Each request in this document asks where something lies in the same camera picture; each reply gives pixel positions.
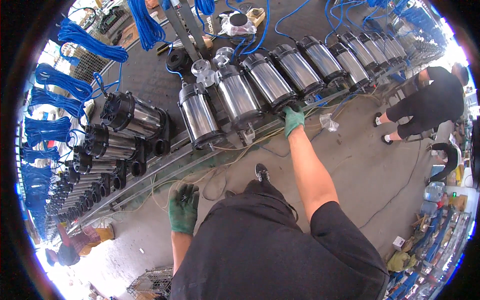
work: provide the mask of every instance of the small box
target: small box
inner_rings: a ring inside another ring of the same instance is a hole
[[[405,240],[401,237],[397,237],[395,241],[393,241],[393,248],[397,251],[402,251],[403,243],[405,243]]]

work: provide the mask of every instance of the black sneaker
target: black sneaker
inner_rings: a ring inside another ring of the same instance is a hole
[[[377,125],[377,118],[379,118],[379,117],[381,117],[381,116],[382,116],[382,113],[381,113],[381,112],[377,112],[377,113],[375,114],[375,116],[373,117],[373,126],[374,126],[374,127],[377,127],[377,126],[378,126],[378,125]]]
[[[225,198],[235,196],[235,195],[236,195],[236,193],[234,191],[231,191],[231,190],[226,190],[225,191]]]
[[[384,143],[387,144],[387,145],[391,145],[391,144],[393,143],[393,141],[387,142],[387,141],[385,140],[385,136],[384,136],[384,135],[382,135],[382,137],[381,137],[380,139],[382,140],[382,142],[384,142]]]
[[[262,164],[255,165],[255,174],[258,177],[258,181],[266,180],[270,182],[270,175],[268,174],[267,168]]]

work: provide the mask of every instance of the black t-shirt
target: black t-shirt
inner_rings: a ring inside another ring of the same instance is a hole
[[[381,299],[388,272],[336,202],[303,233],[280,201],[239,194],[215,204],[172,280],[171,299]]]
[[[463,86],[458,77],[442,67],[427,67],[427,73],[433,82],[420,88],[418,97],[415,97],[420,110],[426,115],[424,120],[428,121],[427,125],[434,127],[460,118],[464,102]]]

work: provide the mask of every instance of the black shorts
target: black shorts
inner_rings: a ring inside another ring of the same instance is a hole
[[[392,122],[412,116],[408,123],[397,127],[398,135],[402,139],[433,128],[433,126],[428,125],[430,123],[428,122],[429,115],[421,108],[422,99],[420,96],[421,93],[419,92],[413,93],[386,110],[387,118]]]

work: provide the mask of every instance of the hat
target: hat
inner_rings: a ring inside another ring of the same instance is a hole
[[[52,257],[50,256],[50,252],[48,251],[53,251],[53,250],[45,249],[45,256],[47,257],[47,263],[53,267],[55,265],[55,261],[52,259]]]

